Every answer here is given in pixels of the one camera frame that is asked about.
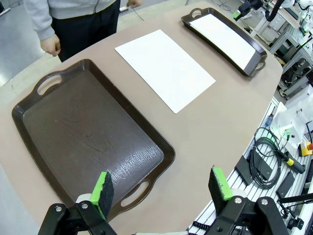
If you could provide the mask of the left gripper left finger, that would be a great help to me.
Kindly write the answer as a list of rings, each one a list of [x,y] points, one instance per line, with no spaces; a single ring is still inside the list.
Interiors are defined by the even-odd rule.
[[[69,208],[61,203],[52,204],[38,234],[77,235],[87,231],[90,235],[115,235],[116,232],[107,221],[113,196],[111,174],[108,171],[101,172],[88,200],[76,202]]]

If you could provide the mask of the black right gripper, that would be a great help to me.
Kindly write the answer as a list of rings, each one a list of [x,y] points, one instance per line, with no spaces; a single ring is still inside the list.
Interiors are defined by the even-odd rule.
[[[234,20],[239,20],[241,17],[246,15],[253,10],[258,10],[260,7],[262,7],[262,1],[261,0],[246,0],[240,7],[239,10],[235,11],[232,16]]]

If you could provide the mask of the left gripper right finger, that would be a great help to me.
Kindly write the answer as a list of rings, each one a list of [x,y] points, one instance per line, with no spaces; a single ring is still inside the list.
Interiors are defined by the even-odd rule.
[[[289,233],[271,197],[253,202],[234,195],[221,168],[211,168],[208,188],[216,210],[216,218],[207,231],[209,235],[230,235],[236,227],[246,227],[252,235]]]

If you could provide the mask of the person's right hand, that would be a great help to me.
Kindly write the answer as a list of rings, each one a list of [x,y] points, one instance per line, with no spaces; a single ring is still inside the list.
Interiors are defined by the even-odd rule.
[[[40,46],[44,52],[54,57],[58,56],[61,51],[60,40],[56,34],[52,35],[48,39],[40,40]]]

